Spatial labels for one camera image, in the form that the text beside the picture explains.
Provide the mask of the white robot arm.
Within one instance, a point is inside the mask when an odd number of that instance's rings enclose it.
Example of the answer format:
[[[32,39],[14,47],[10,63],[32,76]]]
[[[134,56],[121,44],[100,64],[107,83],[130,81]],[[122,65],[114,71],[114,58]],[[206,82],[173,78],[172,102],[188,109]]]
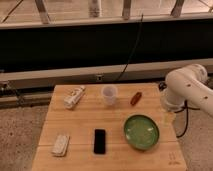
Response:
[[[175,112],[187,100],[213,116],[213,90],[205,85],[207,79],[207,70],[200,64],[187,65],[169,72],[165,77],[167,87],[161,94],[163,108]]]

